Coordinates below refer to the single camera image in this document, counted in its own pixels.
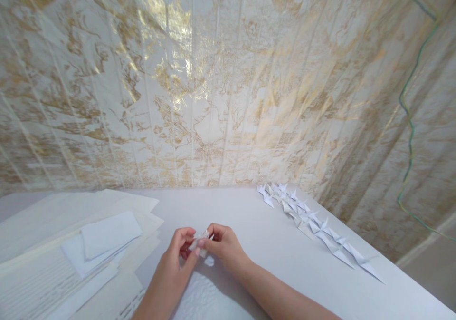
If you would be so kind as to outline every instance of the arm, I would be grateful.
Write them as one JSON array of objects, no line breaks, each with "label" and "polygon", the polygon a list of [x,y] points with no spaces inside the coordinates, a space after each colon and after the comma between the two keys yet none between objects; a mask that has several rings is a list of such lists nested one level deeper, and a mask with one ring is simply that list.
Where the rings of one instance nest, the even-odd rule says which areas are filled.
[{"label": "arm", "polygon": [[[190,227],[176,230],[132,320],[166,320],[171,316],[200,253],[199,248],[194,252],[188,250],[195,232]],[[182,268],[179,267],[179,256],[187,260]]]},{"label": "arm", "polygon": [[212,224],[212,240],[198,246],[218,256],[224,266],[273,319],[339,319],[332,312],[297,292],[273,274],[253,263],[229,227]]}]

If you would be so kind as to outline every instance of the green string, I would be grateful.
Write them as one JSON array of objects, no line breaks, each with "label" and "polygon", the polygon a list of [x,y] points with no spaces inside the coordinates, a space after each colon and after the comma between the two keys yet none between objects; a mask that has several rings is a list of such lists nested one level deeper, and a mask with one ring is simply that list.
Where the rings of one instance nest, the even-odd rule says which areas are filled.
[{"label": "green string", "polygon": [[415,66],[413,67],[412,69],[412,72],[410,73],[404,87],[402,88],[401,92],[400,92],[400,95],[399,95],[399,103],[401,105],[401,107],[405,110],[406,114],[407,114],[407,119],[408,119],[408,125],[410,126],[410,137],[408,138],[408,150],[410,152],[410,158],[408,160],[408,168],[407,168],[407,171],[405,172],[405,175],[404,175],[404,179],[402,180],[402,186],[401,186],[401,190],[400,190],[400,193],[398,195],[398,198],[397,198],[397,202],[398,202],[398,205],[401,207],[401,209],[403,211],[405,211],[408,215],[412,216],[416,221],[418,221],[421,225],[423,225],[425,228],[427,228],[429,231],[431,232],[434,232],[434,233],[438,233],[450,240],[453,240],[456,242],[456,239],[455,238],[452,238],[450,236],[447,236],[446,234],[444,233],[441,233],[439,231],[436,231],[434,230],[433,228],[427,226],[424,221],[422,221],[420,218],[418,218],[416,215],[414,215],[412,212],[410,212],[409,210],[407,210],[406,208],[404,208],[404,206],[402,205],[402,196],[404,194],[404,190],[405,190],[405,184],[407,183],[407,180],[409,178],[409,174],[410,174],[410,171],[412,169],[412,166],[413,166],[413,145],[412,145],[412,142],[413,142],[413,138],[415,136],[415,126],[413,125],[413,122],[412,122],[412,114],[409,110],[409,107],[407,106],[407,104],[405,103],[404,101],[404,95],[405,95],[405,91],[407,90],[407,87],[409,86],[409,83],[410,81],[412,80],[412,77],[413,75],[415,74],[415,71],[417,70],[418,68],[418,65],[419,65],[419,60],[421,58],[421,54],[423,53],[423,49],[424,47],[426,46],[426,44],[430,41],[430,39],[432,38],[432,36],[435,34],[438,26],[439,26],[439,22],[438,22],[438,19],[437,19],[437,15],[434,15],[431,13],[431,11],[429,11],[425,5],[423,5],[419,0],[413,0],[415,3],[417,3],[420,8],[428,15],[432,18],[432,20],[435,22],[434,24],[434,27],[431,31],[431,33],[428,35],[428,37],[425,39],[425,41],[423,42],[423,44],[421,45],[420,49],[419,49],[419,52],[418,52],[418,55],[417,55],[417,59],[416,59],[416,62],[415,62]]}]

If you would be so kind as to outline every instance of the white table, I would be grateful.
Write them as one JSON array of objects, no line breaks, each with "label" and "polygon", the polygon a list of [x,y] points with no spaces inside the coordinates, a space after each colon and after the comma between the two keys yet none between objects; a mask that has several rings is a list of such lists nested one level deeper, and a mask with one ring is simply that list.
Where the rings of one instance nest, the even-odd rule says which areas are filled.
[{"label": "white table", "polygon": [[[233,228],[253,261],[343,319],[456,319],[448,307],[302,191],[298,190],[299,199],[307,199],[312,210],[320,211],[321,220],[328,217],[328,226],[348,236],[360,253],[367,257],[379,255],[372,265],[387,286],[359,266],[352,269],[332,256],[318,238],[307,238],[277,203],[275,209],[264,203],[255,188],[129,192],[159,199],[153,213],[165,221],[159,229],[161,244],[136,272],[144,286],[151,280],[176,228],[191,226],[199,234],[214,222]],[[0,220],[47,194],[12,194],[2,198]],[[200,259],[174,319],[251,318],[267,316],[217,259],[212,267]]]}]

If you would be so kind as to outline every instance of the cord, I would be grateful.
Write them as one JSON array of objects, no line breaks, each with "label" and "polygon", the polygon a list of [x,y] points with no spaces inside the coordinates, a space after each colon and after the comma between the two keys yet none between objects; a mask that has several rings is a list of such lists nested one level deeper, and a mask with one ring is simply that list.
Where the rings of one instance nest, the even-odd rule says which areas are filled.
[{"label": "cord", "polygon": [[[405,91],[407,90],[407,87],[409,86],[409,83],[410,81],[412,80],[412,77],[413,75],[415,74],[415,71],[417,70],[417,67],[419,65],[419,60],[421,58],[421,54],[423,53],[423,49],[424,47],[426,46],[426,44],[430,41],[430,39],[432,38],[432,36],[435,34],[438,26],[440,25],[440,13],[438,12],[438,10],[436,9],[436,7],[428,0],[413,0],[415,3],[417,3],[419,5],[419,7],[428,15],[431,17],[431,19],[434,21],[434,26],[432,28],[432,31],[431,33],[428,35],[428,37],[425,39],[425,41],[423,42],[423,44],[421,45],[420,49],[419,49],[419,52],[418,52],[418,55],[417,55],[417,59],[416,59],[416,62],[415,62],[415,66],[413,67],[412,69],[412,72],[410,73],[404,87],[402,88],[401,92],[400,92],[400,95],[399,95],[399,103],[400,105],[402,106],[402,108],[405,110],[405,112],[407,113],[407,123],[408,123],[408,126],[410,127],[410,137],[408,139],[408,149],[409,149],[409,152],[410,152],[410,158],[408,160],[408,169],[407,171],[405,172],[405,175],[404,175],[404,179],[402,180],[402,185],[401,185],[401,188],[400,188],[400,192],[398,194],[398,198],[397,198],[397,202],[398,202],[398,205],[401,207],[401,209],[407,213],[408,215],[410,215],[411,217],[413,217],[416,221],[418,221],[421,225],[423,225],[424,227],[426,227],[429,231],[431,232],[434,232],[434,233],[437,233],[437,234],[440,234],[442,236],[444,236],[445,238],[448,238],[450,240],[453,240],[456,242],[456,239],[455,238],[452,238],[450,236],[447,236],[446,234],[444,233],[441,233],[437,230],[434,230],[433,228],[427,226],[424,221],[422,221],[420,218],[418,218],[416,215],[414,215],[412,212],[410,212],[409,210],[407,210],[406,208],[404,208],[404,206],[402,205],[402,196],[404,194],[404,190],[405,190],[405,186],[407,184],[407,182],[409,181],[409,175],[410,175],[410,171],[412,169],[412,166],[413,166],[413,159],[415,157],[415,153],[413,151],[413,145],[412,145],[412,142],[413,142],[413,137],[415,136],[415,126],[413,125],[413,122],[412,122],[412,114],[410,112],[410,109],[408,107],[408,105],[405,103],[404,101],[404,95],[405,95]],[[423,2],[425,2],[429,8],[434,12],[432,13],[430,10],[428,10],[428,8],[426,7],[426,5],[424,5]]]}]

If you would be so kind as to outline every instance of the gold marbled wall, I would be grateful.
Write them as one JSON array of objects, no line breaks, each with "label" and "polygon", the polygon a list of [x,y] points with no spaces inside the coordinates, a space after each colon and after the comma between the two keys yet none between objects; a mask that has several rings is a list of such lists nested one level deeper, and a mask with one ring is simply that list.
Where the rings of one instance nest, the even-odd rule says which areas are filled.
[{"label": "gold marbled wall", "polygon": [[[407,94],[404,204],[456,188],[454,0]],[[432,21],[411,0],[0,0],[1,193],[290,181],[393,261],[398,96]]]}]

